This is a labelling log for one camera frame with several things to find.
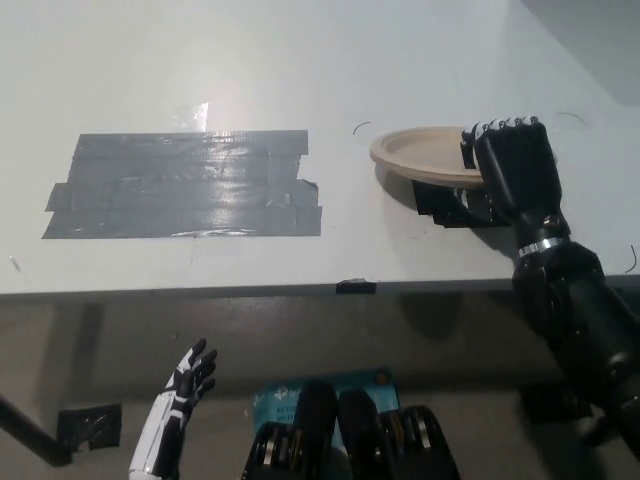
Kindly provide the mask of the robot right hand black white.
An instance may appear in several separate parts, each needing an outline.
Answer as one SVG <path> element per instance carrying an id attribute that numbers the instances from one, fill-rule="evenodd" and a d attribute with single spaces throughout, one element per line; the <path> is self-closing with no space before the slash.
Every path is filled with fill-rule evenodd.
<path id="1" fill-rule="evenodd" d="M 555 155 L 538 117 L 476 123 L 461 132 L 460 148 L 465 165 L 480 172 L 493 210 L 514 228 L 524 255 L 569 240 Z"/>

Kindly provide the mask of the robot left hand black white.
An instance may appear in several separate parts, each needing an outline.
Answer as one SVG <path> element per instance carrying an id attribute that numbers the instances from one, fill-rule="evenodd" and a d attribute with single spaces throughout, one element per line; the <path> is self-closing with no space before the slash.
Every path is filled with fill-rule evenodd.
<path id="1" fill-rule="evenodd" d="M 217 351 L 207 351 L 207 340 L 198 340 L 182 357 L 165 385 L 171 409 L 189 413 L 215 386 Z"/>

